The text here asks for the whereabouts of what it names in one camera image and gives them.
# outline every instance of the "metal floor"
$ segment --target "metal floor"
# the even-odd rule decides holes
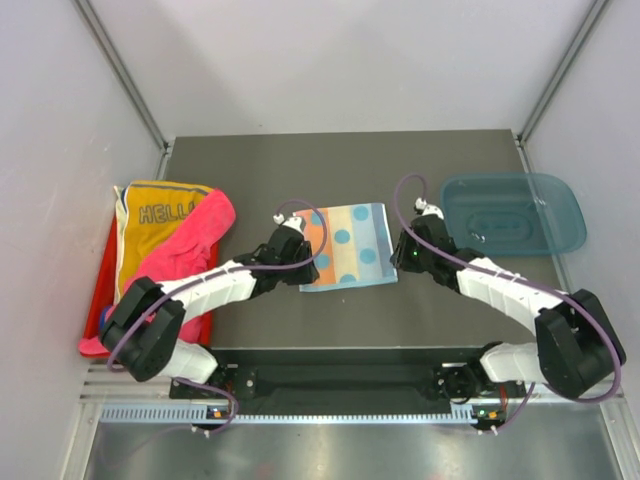
[[[178,138],[167,180],[221,188],[237,212],[221,241],[221,260],[253,251],[274,229],[274,209],[289,198],[328,207],[384,202],[394,242],[400,225],[393,189],[408,172],[429,181],[439,203],[448,177],[518,172],[510,131],[384,132]],[[418,185],[402,195],[412,218]],[[550,258],[501,258],[504,268],[558,286]],[[524,327],[490,307],[462,298],[427,275],[400,273],[397,284],[300,294],[274,292],[215,314],[219,347],[482,346],[530,340]]]
[[[599,407],[529,405],[505,433],[470,427],[239,425],[206,440],[166,425],[100,425],[87,480],[616,480]]]

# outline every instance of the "red basket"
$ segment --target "red basket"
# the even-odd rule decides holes
[[[115,216],[111,222],[111,230],[107,238],[107,246],[104,249],[104,256],[100,264],[100,272],[93,290],[93,298],[89,307],[89,315],[87,323],[84,327],[82,338],[89,339],[98,335],[100,331],[100,314],[102,311],[113,305],[113,295],[115,293],[115,277],[116,277],[116,219]],[[208,268],[214,268],[218,263],[218,244],[214,243],[211,247],[211,256],[209,257]],[[208,345],[211,338],[211,330],[213,328],[213,312],[205,313],[202,316],[200,337],[198,342]],[[87,358],[107,358],[108,354],[87,355],[81,353]]]

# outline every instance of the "orange stripe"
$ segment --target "orange stripe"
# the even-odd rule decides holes
[[[333,248],[331,246],[331,225],[329,223],[329,215],[327,213],[327,209],[319,208],[318,210],[320,210],[320,213],[322,213],[322,216],[327,222],[327,244],[325,245],[322,253],[329,256],[330,263],[329,268],[318,269],[320,278],[315,281],[314,285],[332,285],[336,283],[336,275],[332,265]],[[311,223],[311,210],[305,210],[304,212],[298,212],[297,214],[303,217],[305,222],[307,223],[304,229],[304,235],[311,242],[311,251],[315,253],[318,251],[318,248],[320,248],[320,244],[322,243],[322,225],[313,225]]]

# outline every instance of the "blue plastic bin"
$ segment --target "blue plastic bin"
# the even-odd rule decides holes
[[[571,189],[551,175],[458,175],[440,204],[459,248],[486,255],[550,255],[576,250],[587,229]]]

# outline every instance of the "pink towel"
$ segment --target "pink towel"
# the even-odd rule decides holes
[[[235,219],[236,212],[229,198],[221,190],[212,191],[173,235],[142,261],[136,274],[127,281],[126,288],[140,277],[162,282],[206,271],[211,246],[231,228]],[[197,317],[182,326],[180,339],[195,343],[199,333],[200,317]],[[86,355],[108,353],[98,337],[80,340],[78,349]]]

